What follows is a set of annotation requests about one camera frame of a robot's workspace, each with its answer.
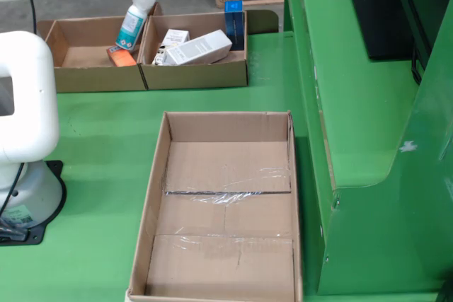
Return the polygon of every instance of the blue box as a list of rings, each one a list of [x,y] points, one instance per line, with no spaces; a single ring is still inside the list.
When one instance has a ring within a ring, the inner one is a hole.
[[[242,0],[225,1],[226,36],[233,42],[231,51],[244,50]]]

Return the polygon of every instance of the white product box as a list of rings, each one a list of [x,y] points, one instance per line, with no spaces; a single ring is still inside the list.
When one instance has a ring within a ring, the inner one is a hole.
[[[182,30],[168,30],[165,34],[164,40],[162,40],[163,46],[172,46],[173,44],[181,45],[184,42],[190,40],[189,31]]]
[[[211,64],[228,55],[231,40],[217,30],[165,51],[163,65]]]
[[[161,46],[157,50],[151,65],[162,65],[164,60],[165,50],[172,46],[178,46],[190,40],[189,31],[183,30],[168,30]]]

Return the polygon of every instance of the green workbench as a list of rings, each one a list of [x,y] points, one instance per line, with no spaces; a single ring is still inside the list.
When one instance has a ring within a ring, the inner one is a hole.
[[[253,35],[248,48],[249,87],[58,95],[49,159],[64,161],[67,202],[41,245],[0,249],[1,301],[124,301],[165,110],[291,110],[306,148],[292,34]]]

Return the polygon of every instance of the open cardboard box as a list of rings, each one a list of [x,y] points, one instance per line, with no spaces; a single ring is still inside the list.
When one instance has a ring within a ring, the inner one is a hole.
[[[150,89],[225,88],[247,86],[247,12],[245,12],[245,50],[230,51],[210,65],[151,65],[169,29],[189,31],[195,39],[216,30],[226,32],[224,13],[201,13],[179,16],[153,16],[144,31],[139,62]]]
[[[152,14],[161,14],[158,3],[150,11]],[[57,92],[146,90],[138,66],[115,67],[107,55],[107,49],[115,45],[123,20],[124,16],[116,16],[38,23],[38,30],[52,51]],[[136,60],[142,36],[132,53]]]
[[[166,112],[127,298],[301,301],[292,118]]]
[[[190,38],[225,31],[223,13],[162,16],[156,4],[133,57],[138,66],[115,67],[107,48],[115,41],[124,17],[40,21],[38,29],[52,50],[57,92],[140,91],[165,88],[212,88],[247,85],[247,51],[230,52],[211,65],[152,66],[169,28],[189,30]],[[278,32],[278,17],[268,10],[246,12],[248,34]]]

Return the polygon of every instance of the white spray bottle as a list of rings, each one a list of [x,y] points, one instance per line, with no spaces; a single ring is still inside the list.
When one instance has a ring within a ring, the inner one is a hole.
[[[127,10],[120,34],[116,40],[116,45],[128,51],[134,49],[148,13],[156,0],[132,0],[132,3],[133,5]]]

